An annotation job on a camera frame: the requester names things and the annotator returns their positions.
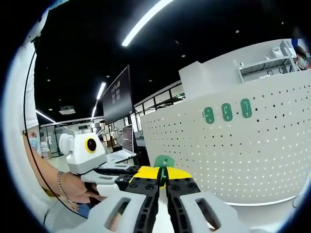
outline white pegboard wall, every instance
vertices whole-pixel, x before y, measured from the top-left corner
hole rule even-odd
[[[244,118],[240,101],[249,99]],[[233,119],[224,121],[229,103]],[[214,123],[202,112],[211,107]],[[203,191],[236,204],[270,203],[303,188],[311,166],[311,72],[275,75],[141,118],[151,164],[170,155]]]

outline person wearing mask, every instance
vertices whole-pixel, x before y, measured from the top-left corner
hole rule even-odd
[[[295,49],[295,52],[298,58],[298,61],[296,62],[296,65],[297,65],[296,71],[310,69],[310,64],[307,60],[307,54],[303,50],[303,48],[300,47],[299,45],[296,45],[294,49]]]
[[[34,132],[38,127],[34,95],[36,53],[33,40],[40,35],[48,11],[43,13],[16,51],[7,73],[1,113],[6,164],[13,184],[27,208],[41,224],[55,203],[55,198],[49,197],[44,189],[51,189],[70,203],[90,203],[91,197],[100,201],[104,199],[96,194],[96,185],[93,185],[94,192],[88,191],[78,176],[59,171],[49,164],[37,153],[38,143],[33,137],[27,138],[28,132]],[[116,230],[119,218],[120,216],[114,218],[110,226],[112,231]]]
[[[39,150],[39,143],[38,143],[38,140],[37,140],[37,135],[35,132],[28,132],[28,138],[29,138],[29,142],[30,142],[30,145],[35,149],[35,151],[38,152]]]

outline green tag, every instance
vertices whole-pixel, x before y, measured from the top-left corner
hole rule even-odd
[[[211,107],[206,107],[202,112],[207,124],[212,124],[215,121],[213,109]]]
[[[156,159],[155,159],[155,165],[154,167],[174,167],[175,165],[175,160],[168,156],[168,155],[159,155]]]
[[[222,105],[223,118],[225,121],[232,121],[232,110],[231,105],[228,103],[224,103]]]
[[[241,100],[242,114],[244,118],[250,118],[252,116],[252,108],[249,99]]]

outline bracelet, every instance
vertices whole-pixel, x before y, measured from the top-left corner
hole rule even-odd
[[[64,197],[66,198],[67,201],[69,201],[71,204],[75,204],[75,202],[71,201],[69,199],[69,197],[67,196],[67,194],[65,193],[65,191],[63,190],[63,187],[61,186],[60,184],[60,175],[63,174],[62,171],[58,171],[57,173],[57,184],[58,184],[58,187],[60,189],[60,191],[63,193]]]

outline human arm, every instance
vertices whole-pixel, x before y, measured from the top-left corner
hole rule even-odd
[[[24,146],[26,149],[26,154],[30,165],[35,173],[35,176],[41,187],[49,190],[47,184],[52,189],[52,191],[60,196],[63,196],[64,193],[60,190],[57,184],[57,173],[58,169],[54,168],[48,161],[44,160],[34,149],[32,149],[33,155],[31,153],[27,137],[23,135]],[[60,184],[64,189],[64,192],[67,194],[69,199],[73,202],[79,203],[89,203],[89,197],[102,198],[92,192],[87,191],[84,183],[81,181],[80,177],[71,174],[70,172],[62,173],[60,176]]]

